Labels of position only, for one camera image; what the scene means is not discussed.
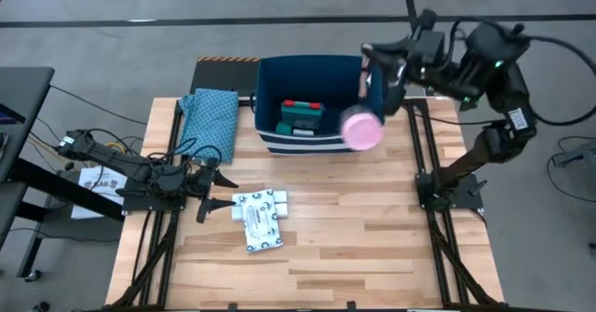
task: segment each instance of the pink cup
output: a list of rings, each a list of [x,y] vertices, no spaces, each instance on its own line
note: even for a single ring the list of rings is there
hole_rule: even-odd
[[[341,133],[350,149],[369,150],[383,140],[383,125],[375,114],[356,105],[342,113]]]

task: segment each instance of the gray floor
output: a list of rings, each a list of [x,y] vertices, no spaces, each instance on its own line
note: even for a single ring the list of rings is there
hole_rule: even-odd
[[[593,13],[596,0],[416,0],[445,15]],[[404,0],[3,0],[6,20],[131,20],[290,15],[406,14]],[[529,22],[530,34],[553,35],[583,48],[596,59],[594,21]],[[0,66],[56,68],[53,84],[137,119],[147,117],[155,96],[180,96],[191,83],[199,55],[274,56],[358,54],[365,41],[390,41],[408,33],[408,24],[312,24],[87,29],[1,29]],[[588,110],[596,101],[596,80],[571,54],[533,44],[521,59],[535,108],[552,119]],[[486,103],[461,120],[495,116]],[[40,117],[59,133],[101,127],[121,136],[143,135],[142,127],[115,119],[57,91]],[[489,180],[482,191],[489,234],[503,291],[512,305],[591,311],[596,305],[596,260],[587,244],[596,242],[596,204],[557,193],[545,173],[556,142],[566,135],[596,136],[596,119],[570,128],[539,126],[523,154],[506,165],[479,171]],[[51,135],[41,124],[34,131]],[[468,145],[480,128],[465,127]],[[578,142],[566,143],[569,147]],[[23,156],[45,166],[27,146]],[[50,159],[58,167],[58,162]],[[554,170],[563,188],[596,198],[582,164]],[[32,202],[43,195],[30,192]],[[31,226],[18,220],[15,227]],[[102,305],[116,244],[44,242],[36,268],[46,276],[31,284],[14,278],[28,232],[9,235],[0,252],[0,310],[25,311],[41,299],[53,310]]]

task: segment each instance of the wooden tabletop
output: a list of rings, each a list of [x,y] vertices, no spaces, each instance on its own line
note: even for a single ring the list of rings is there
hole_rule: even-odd
[[[175,102],[154,100],[144,155],[167,151]],[[431,115],[456,121],[451,102],[428,104]],[[439,307],[427,219],[414,188],[406,112],[387,119],[385,138],[374,149],[335,156],[272,156],[253,120],[249,108],[240,108],[234,161],[221,167],[240,189],[214,187],[211,195],[231,199],[235,192],[287,190],[289,218],[279,221],[284,246],[248,254],[243,225],[232,222],[229,208],[198,224],[198,201],[189,198],[180,218],[167,308],[227,308],[228,303],[345,308],[348,301],[359,308]],[[419,128],[426,147],[421,122]],[[459,127],[433,122],[433,129],[441,164],[465,153]],[[484,224],[469,210],[452,214],[462,261],[490,295],[502,300]],[[144,212],[133,213],[124,223],[106,303],[130,284],[144,217]],[[457,301],[453,271],[445,263]],[[150,302],[156,301],[160,265],[155,274]]]

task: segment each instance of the blue towel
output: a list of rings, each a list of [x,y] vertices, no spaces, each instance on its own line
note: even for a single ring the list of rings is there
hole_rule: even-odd
[[[192,155],[203,145],[213,145],[222,152],[223,163],[232,163],[238,117],[238,93],[199,88],[194,95],[183,97],[180,107],[185,117],[181,143],[196,139],[194,145],[184,145],[180,153]],[[218,157],[217,152],[211,148],[203,149],[195,155],[195,158],[211,157]]]

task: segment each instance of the blue fabric bin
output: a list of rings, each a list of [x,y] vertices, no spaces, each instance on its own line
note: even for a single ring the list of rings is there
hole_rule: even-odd
[[[348,153],[340,135],[340,114],[358,102],[360,66],[356,56],[282,56],[262,59],[257,74],[255,127],[272,154]],[[365,105],[385,122],[381,73],[371,69]],[[284,100],[321,102],[325,112],[314,137],[276,134]]]

